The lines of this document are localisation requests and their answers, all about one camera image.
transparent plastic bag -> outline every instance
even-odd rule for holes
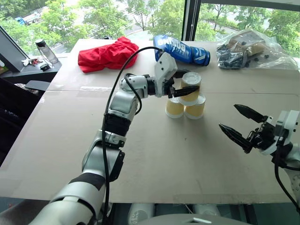
[[[255,30],[241,30],[217,44],[218,66],[224,69],[298,69],[296,61],[276,42]]]

table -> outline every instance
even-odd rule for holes
[[[111,43],[79,40],[33,111],[0,168],[0,195],[51,199],[81,172],[82,158],[101,128],[104,106],[117,70],[83,74],[79,49]],[[140,47],[150,42],[137,43]],[[299,109],[299,72],[216,66],[215,43],[194,42],[211,52],[207,67],[179,64],[202,75],[207,98],[201,120],[165,115],[166,97],[143,99],[142,112],[127,134],[119,178],[111,183],[115,203],[277,203],[288,202],[274,177],[270,156],[253,149],[245,154],[218,127],[229,125],[243,135],[254,121],[233,104],[248,105],[277,118],[281,110]],[[127,72],[153,74],[151,50],[142,52]],[[300,140],[296,132],[292,141]],[[280,176],[289,192],[290,181]]]

red cloth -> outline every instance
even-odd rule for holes
[[[84,73],[110,69],[121,69],[126,60],[135,53],[139,47],[126,37],[120,37],[111,45],[83,50],[78,55],[78,65]],[[127,64],[126,68],[133,66],[137,55]]]

clear water bottle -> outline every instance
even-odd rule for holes
[[[52,50],[49,48],[49,46],[46,44],[44,39],[38,39],[36,40],[37,49],[39,52],[45,55],[45,57],[53,64],[58,62],[58,58],[55,56],[55,54],[52,52]]]

paper cup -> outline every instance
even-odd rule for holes
[[[188,72],[183,75],[181,80],[181,88],[187,86],[199,86],[199,89],[185,96],[179,97],[179,101],[183,105],[194,105],[197,103],[199,91],[200,91],[201,77],[198,73]]]
[[[168,99],[165,113],[168,117],[173,119],[179,118],[183,115],[184,106],[178,101],[177,97]]]
[[[199,95],[195,105],[185,107],[184,115],[192,120],[200,119],[203,116],[205,101],[205,96]]]

